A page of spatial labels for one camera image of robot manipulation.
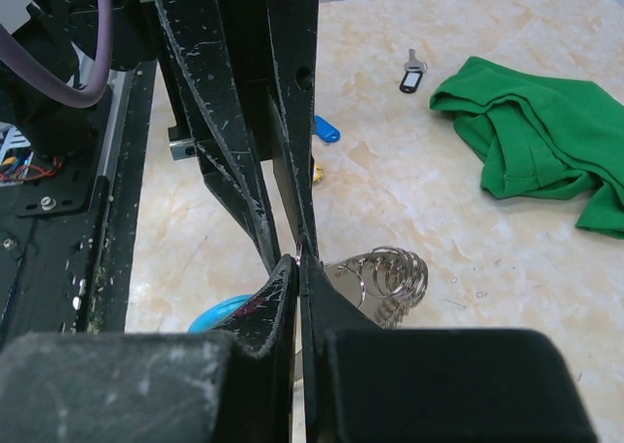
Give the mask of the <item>yellow key tag with key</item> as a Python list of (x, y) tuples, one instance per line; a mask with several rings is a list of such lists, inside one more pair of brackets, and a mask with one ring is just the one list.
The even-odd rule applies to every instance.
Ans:
[(312, 182), (314, 184), (318, 183), (324, 177), (324, 170), (319, 164), (314, 164), (313, 166), (313, 175)]

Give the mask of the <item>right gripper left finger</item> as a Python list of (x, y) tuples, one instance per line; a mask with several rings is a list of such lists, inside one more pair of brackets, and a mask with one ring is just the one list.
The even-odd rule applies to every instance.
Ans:
[(1, 354), (5, 442), (288, 442), (297, 266), (203, 334), (28, 334)]

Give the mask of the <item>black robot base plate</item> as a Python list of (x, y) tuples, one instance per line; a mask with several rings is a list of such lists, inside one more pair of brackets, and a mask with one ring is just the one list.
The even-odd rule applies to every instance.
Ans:
[(1, 343), (123, 331), (156, 62), (117, 75), (92, 114), (102, 133), (52, 177), (1, 191)]

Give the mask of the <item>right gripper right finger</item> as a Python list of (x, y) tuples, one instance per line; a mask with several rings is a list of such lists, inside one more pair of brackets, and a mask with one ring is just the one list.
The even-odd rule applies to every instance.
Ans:
[(566, 362), (531, 329), (377, 327), (299, 261), (310, 442), (594, 442)]

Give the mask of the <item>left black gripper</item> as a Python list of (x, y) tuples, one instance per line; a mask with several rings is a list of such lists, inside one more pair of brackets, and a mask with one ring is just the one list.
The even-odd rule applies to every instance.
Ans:
[[(152, 36), (154, 45), (160, 45), (159, 63), (175, 116), (170, 145), (192, 136), (197, 153), (219, 172), (217, 177), (205, 177), (206, 186), (252, 238), (271, 272), (281, 252), (260, 166), (260, 161), (272, 157), (271, 138), (264, 129), (268, 118), (256, 106), (259, 92), (251, 91), (250, 99), (243, 97), (243, 104), (252, 105), (245, 117), (259, 139), (258, 157), (235, 83), (235, 77), (250, 84), (267, 79), (269, 30), (270, 113), (277, 151), (273, 172), (294, 242), (303, 254), (318, 257), (311, 138), (319, 0), (266, 0), (267, 20), (265, 0), (221, 0), (222, 12), (218, 0), (139, 1), (146, 8), (155, 2), (165, 31), (155, 26)], [(233, 46), (228, 47), (225, 33), (234, 40)], [(234, 70), (229, 53), (234, 55)], [(195, 124), (190, 125), (190, 136), (181, 85), (175, 85), (174, 59), (210, 133), (207, 137)]]

